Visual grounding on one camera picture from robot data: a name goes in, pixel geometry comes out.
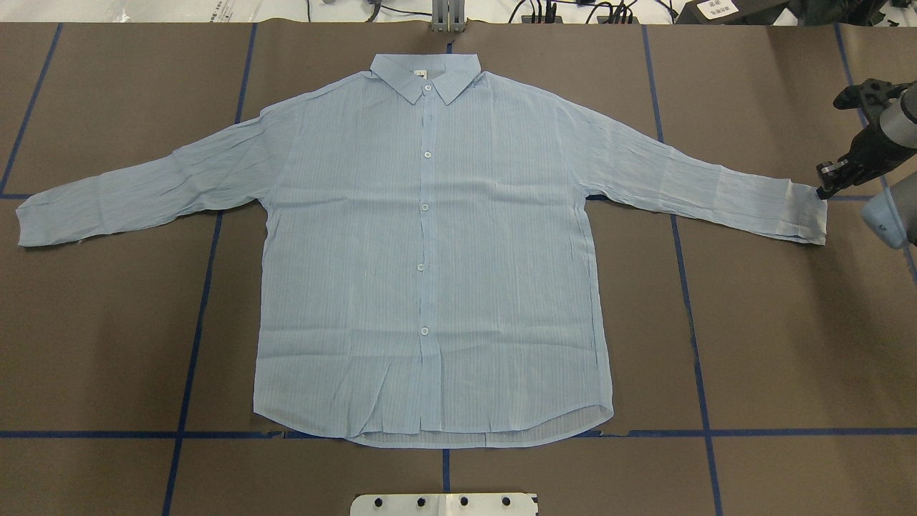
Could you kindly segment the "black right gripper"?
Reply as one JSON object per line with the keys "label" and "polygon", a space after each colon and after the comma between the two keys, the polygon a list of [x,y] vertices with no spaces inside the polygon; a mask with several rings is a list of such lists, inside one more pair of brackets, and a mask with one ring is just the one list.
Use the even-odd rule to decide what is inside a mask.
{"label": "black right gripper", "polygon": [[877,128],[864,128],[855,136],[841,161],[817,166],[821,186],[819,199],[828,200],[849,186],[860,186],[890,173],[905,161],[905,147],[890,140]]}

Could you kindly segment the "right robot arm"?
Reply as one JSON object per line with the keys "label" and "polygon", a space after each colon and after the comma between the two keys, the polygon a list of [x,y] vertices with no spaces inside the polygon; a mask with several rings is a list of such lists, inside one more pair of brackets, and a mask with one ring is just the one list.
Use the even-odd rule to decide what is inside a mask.
{"label": "right robot arm", "polygon": [[[915,159],[916,85],[867,79],[836,95],[836,109],[858,109],[867,124],[837,161],[816,167],[820,199],[882,178]],[[892,249],[916,242],[916,174],[887,185],[861,210],[865,225]]]}

